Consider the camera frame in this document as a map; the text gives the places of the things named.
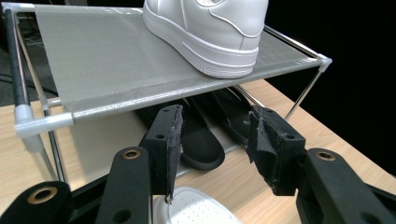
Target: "wooden floor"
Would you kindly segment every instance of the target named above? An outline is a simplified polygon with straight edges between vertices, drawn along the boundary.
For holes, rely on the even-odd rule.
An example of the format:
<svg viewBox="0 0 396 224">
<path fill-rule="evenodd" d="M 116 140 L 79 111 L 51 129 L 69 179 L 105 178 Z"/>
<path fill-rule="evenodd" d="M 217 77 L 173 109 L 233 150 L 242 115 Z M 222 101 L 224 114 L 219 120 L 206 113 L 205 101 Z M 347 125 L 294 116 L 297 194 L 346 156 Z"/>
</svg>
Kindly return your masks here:
<svg viewBox="0 0 396 224">
<path fill-rule="evenodd" d="M 242 85 L 265 106 L 281 117 L 289 112 L 292 101 L 264 80 Z M 42 116 L 38 102 L 32 103 L 35 114 Z M 0 107 L 0 213 L 25 189 L 44 181 L 47 176 L 39 172 L 37 159 L 28 153 L 14 132 L 14 106 Z M 62 111 L 54 109 L 52 113 Z M 364 157 L 319 121 L 298 108 L 289 120 L 290 125 L 306 138 L 306 148 L 322 147 L 337 152 L 349 163 L 361 179 L 375 187 L 396 194 L 396 180 L 379 166 Z M 69 128 L 56 131 L 67 181 L 77 189 L 101 176 L 100 172 L 82 171 Z M 45 148 L 50 153 L 47 134 L 42 134 Z M 246 152 L 237 149 L 227 154 L 225 162 L 210 172 L 191 171 L 180 177 L 177 186 L 197 188 L 218 200 L 237 215 L 243 223 L 300 223 L 295 197 L 276 197 L 249 163 Z"/>
</svg>

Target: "cable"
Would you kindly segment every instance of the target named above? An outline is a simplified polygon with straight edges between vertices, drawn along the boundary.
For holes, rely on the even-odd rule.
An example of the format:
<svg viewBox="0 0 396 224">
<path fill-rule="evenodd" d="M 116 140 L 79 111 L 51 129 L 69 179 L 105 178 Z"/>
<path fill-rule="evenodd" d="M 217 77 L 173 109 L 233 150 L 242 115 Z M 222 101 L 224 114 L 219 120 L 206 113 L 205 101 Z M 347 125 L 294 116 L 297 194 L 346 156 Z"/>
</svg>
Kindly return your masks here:
<svg viewBox="0 0 396 224">
<path fill-rule="evenodd" d="M 0 76 L 1 77 L 12 77 L 11 75 L 7 75 L 7 74 L 0 74 Z M 12 81 L 5 80 L 5 79 L 2 79 L 2 78 L 0 78 L 0 82 L 5 82 L 5 83 L 12 84 Z M 26 86 L 29 87 L 29 88 L 35 89 L 35 83 L 33 81 L 26 80 Z M 46 87 L 42 87 L 42 88 L 43 88 L 44 92 L 50 93 L 50 94 L 55 95 L 55 96 L 59 96 L 57 91 L 53 91 L 53 90 L 51 90 L 49 88 L 46 88 Z"/>
</svg>

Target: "black pole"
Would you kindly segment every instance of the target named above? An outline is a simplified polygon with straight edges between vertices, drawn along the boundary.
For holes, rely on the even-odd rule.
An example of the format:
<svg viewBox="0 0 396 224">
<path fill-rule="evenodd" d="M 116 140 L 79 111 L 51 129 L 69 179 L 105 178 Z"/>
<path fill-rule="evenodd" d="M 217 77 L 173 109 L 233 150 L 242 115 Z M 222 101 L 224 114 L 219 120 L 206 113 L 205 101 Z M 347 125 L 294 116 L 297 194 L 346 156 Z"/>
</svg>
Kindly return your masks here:
<svg viewBox="0 0 396 224">
<path fill-rule="evenodd" d="M 26 84 L 23 76 L 23 68 L 21 66 L 21 54 L 18 45 L 18 38 L 16 26 L 14 22 L 14 15 L 11 9 L 6 9 L 7 22 L 7 40 L 8 40 L 8 55 L 10 61 L 10 69 L 12 76 L 12 90 L 14 93 L 14 104 L 29 105 L 29 95 L 27 93 Z"/>
</svg>

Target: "sneaker sole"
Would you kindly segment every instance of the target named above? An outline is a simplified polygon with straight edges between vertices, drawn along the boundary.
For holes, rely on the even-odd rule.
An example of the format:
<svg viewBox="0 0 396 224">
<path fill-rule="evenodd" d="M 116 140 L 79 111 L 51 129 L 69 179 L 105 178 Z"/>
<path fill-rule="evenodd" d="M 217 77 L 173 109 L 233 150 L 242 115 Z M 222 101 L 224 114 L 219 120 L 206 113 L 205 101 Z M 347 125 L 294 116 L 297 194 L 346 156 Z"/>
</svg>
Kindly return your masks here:
<svg viewBox="0 0 396 224">
<path fill-rule="evenodd" d="M 143 7 L 146 27 L 176 49 L 202 73 L 217 78 L 239 78 L 249 75 L 256 63 L 259 48 L 225 49 L 186 32 L 176 23 L 154 14 L 146 3 Z"/>
</svg>

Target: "black slipper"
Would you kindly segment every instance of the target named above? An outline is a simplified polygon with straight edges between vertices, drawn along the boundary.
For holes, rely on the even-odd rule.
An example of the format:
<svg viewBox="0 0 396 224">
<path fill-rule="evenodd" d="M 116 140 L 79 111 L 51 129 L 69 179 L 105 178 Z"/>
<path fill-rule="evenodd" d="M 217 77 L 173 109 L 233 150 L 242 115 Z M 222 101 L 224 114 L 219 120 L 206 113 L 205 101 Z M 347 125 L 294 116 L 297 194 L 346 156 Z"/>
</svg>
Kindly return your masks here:
<svg viewBox="0 0 396 224">
<path fill-rule="evenodd" d="M 210 171 L 219 167 L 224 162 L 224 149 L 194 105 L 189 105 L 181 99 L 137 109 L 135 113 L 149 128 L 158 112 L 169 105 L 183 105 L 184 122 L 180 135 L 183 151 L 180 160 L 190 168 L 200 171 Z"/>
<path fill-rule="evenodd" d="M 248 112 L 251 111 L 251 104 L 235 87 L 210 91 L 188 99 L 194 101 L 203 113 L 218 123 L 237 144 L 248 144 Z"/>
</svg>

